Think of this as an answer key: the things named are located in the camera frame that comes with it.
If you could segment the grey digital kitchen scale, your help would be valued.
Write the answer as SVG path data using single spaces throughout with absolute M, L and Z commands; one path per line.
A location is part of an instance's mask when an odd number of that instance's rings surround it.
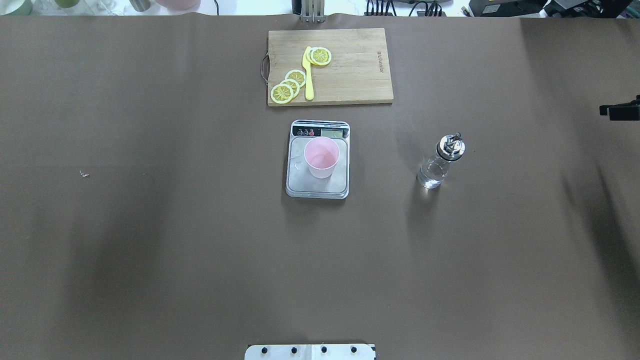
M 285 191 L 291 198 L 346 199 L 350 134 L 345 121 L 295 120 L 289 131 Z

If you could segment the wooden cutting board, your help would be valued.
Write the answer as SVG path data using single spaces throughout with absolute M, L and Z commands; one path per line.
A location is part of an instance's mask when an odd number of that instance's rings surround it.
M 270 91 L 292 69 L 305 71 L 307 46 L 324 47 L 333 59 L 327 66 L 311 64 L 314 100 L 305 86 L 286 104 L 275 104 Z M 391 104 L 394 101 L 387 37 L 384 28 L 270 30 L 267 59 L 267 104 L 270 107 Z

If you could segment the upper lemon slice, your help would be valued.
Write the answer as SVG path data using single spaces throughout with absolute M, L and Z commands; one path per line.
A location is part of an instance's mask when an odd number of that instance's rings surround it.
M 300 69 L 292 69 L 286 73 L 285 80 L 295 81 L 299 87 L 302 87 L 306 84 L 306 72 Z

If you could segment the yellow plastic knife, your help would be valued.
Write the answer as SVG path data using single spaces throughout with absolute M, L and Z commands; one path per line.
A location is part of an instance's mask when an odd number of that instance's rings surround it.
M 311 51 L 311 46 L 306 46 L 304 52 L 302 53 L 301 64 L 302 68 L 305 71 L 305 85 L 304 85 L 304 96 L 307 101 L 314 100 L 314 86 L 313 86 L 313 71 L 312 64 L 308 55 Z

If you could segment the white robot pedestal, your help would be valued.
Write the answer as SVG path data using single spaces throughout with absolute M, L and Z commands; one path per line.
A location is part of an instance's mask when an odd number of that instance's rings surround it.
M 247 347 L 245 360 L 377 360 L 374 344 L 254 344 Z

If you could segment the glass sauce dispenser bottle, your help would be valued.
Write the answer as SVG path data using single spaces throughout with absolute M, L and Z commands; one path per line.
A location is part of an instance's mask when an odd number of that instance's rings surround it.
M 418 182 L 425 189 L 435 189 L 447 177 L 451 165 L 460 160 L 466 152 L 466 142 L 461 132 L 446 134 L 435 145 L 435 153 L 420 166 L 416 174 Z

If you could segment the middle lemon slice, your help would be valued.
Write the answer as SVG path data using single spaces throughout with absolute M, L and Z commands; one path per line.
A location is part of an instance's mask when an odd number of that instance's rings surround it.
M 279 84 L 281 85 L 287 85 L 291 88 L 291 99 L 295 99 L 298 94 L 300 93 L 300 84 L 297 82 L 297 80 L 294 79 L 284 79 L 282 80 Z

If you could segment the aluminium frame post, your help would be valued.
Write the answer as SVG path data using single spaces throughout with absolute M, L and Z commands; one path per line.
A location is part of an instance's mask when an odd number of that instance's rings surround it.
M 324 0 L 299 0 L 302 23 L 324 23 L 326 21 Z

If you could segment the pink plastic cup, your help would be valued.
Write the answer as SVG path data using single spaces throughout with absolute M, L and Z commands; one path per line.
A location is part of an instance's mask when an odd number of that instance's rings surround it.
M 340 149 L 333 139 L 320 136 L 306 144 L 302 155 L 311 175 L 318 179 L 326 179 L 334 173 Z

